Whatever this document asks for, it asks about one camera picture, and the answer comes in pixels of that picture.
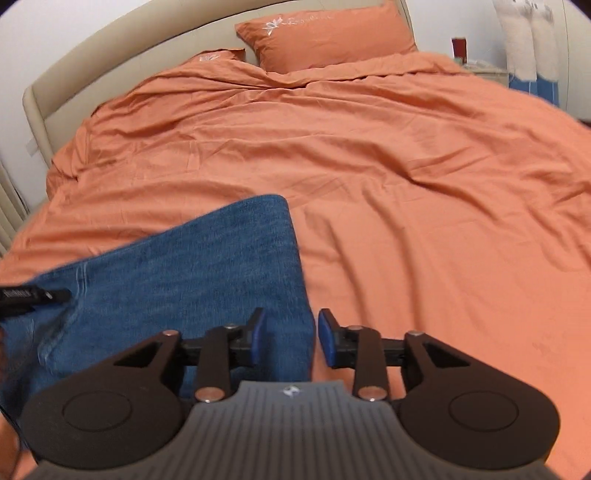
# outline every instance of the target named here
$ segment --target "round pad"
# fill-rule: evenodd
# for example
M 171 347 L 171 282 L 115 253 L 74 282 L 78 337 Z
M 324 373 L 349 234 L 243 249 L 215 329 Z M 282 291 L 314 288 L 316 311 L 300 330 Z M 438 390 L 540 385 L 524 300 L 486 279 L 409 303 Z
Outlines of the round pad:
M 95 470 L 160 450 L 184 417 L 178 398 L 149 370 L 91 369 L 39 392 L 21 417 L 32 452 L 56 465 Z
M 517 405 L 495 392 L 464 393 L 452 400 L 449 413 L 460 425 L 477 432 L 506 429 L 519 416 Z
M 541 392 L 484 367 L 438 368 L 408 392 L 399 417 L 425 450 L 478 470 L 545 459 L 560 423 Z
M 124 395 L 98 391 L 72 398 L 64 407 L 64 418 L 75 429 L 102 432 L 117 428 L 131 412 L 131 402 Z

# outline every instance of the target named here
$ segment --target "curtain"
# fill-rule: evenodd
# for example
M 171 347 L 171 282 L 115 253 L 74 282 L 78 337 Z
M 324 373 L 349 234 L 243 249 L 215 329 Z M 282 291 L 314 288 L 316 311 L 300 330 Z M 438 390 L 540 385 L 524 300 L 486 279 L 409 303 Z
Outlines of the curtain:
M 10 248 L 26 217 L 27 210 L 0 164 L 0 256 Z

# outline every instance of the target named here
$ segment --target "gray ribbed plate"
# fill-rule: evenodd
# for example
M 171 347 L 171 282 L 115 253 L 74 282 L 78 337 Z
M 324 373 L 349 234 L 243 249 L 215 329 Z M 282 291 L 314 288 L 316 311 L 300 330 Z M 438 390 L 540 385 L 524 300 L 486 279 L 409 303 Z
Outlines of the gray ribbed plate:
M 30 480 L 556 480 L 542 461 L 486 472 L 447 463 L 406 434 L 392 408 L 342 382 L 243 382 L 193 407 L 166 447 L 133 465 L 75 471 L 42 462 Z

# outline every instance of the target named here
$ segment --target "nightstand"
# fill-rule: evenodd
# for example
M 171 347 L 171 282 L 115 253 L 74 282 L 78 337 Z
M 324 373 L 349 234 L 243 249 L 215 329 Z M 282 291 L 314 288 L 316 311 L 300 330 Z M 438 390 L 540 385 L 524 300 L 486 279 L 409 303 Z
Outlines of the nightstand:
M 505 87 L 509 86 L 509 72 L 499 67 L 495 67 L 490 63 L 484 61 L 470 62 L 463 65 L 466 70 L 478 75 L 480 78 L 491 80 L 493 82 L 500 83 Z

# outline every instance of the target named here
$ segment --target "red object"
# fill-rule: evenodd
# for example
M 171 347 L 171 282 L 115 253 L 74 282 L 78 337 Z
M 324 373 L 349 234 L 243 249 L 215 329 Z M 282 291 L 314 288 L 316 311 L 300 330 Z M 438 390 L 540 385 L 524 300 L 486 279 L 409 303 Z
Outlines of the red object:
M 452 38 L 453 56 L 454 58 L 461 58 L 462 63 L 467 63 L 468 53 L 465 38 Z

